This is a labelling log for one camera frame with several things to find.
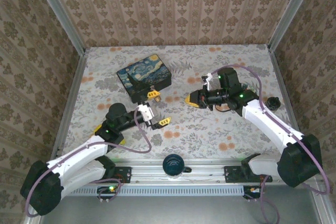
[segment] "table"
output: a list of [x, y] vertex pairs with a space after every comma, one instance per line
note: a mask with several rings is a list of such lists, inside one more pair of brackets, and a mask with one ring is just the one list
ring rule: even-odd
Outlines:
[[[172, 73], [172, 85], [161, 91], [161, 102], [151, 101], [159, 115], [170, 116], [171, 124], [160, 130], [146, 130], [153, 149], [136, 154], [114, 149], [112, 159], [163, 159], [171, 153], [189, 160], [242, 159], [255, 152], [278, 153], [273, 143], [254, 125], [235, 112], [193, 108], [184, 102], [194, 90], [202, 88], [201, 76], [228, 64], [252, 68], [263, 82], [264, 101], [270, 96], [280, 98], [275, 113], [289, 123], [284, 99], [266, 45], [220, 46], [146, 46], [91, 48], [83, 73], [69, 131], [64, 142], [66, 154], [85, 142], [105, 118], [111, 104], [121, 102], [128, 111], [133, 104], [116, 72], [138, 60], [157, 54]], [[237, 69], [240, 82], [258, 90], [257, 80], [246, 70]], [[217, 78], [212, 88], [218, 88]], [[134, 127], [123, 132], [126, 147], [146, 150], [147, 144]]]

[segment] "dark blue mug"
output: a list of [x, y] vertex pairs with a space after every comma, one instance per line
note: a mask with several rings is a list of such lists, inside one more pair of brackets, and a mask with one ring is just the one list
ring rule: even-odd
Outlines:
[[182, 173], [191, 173], [191, 168], [185, 167], [183, 159], [177, 154], [168, 155], [162, 165], [164, 172], [173, 178], [177, 178]]

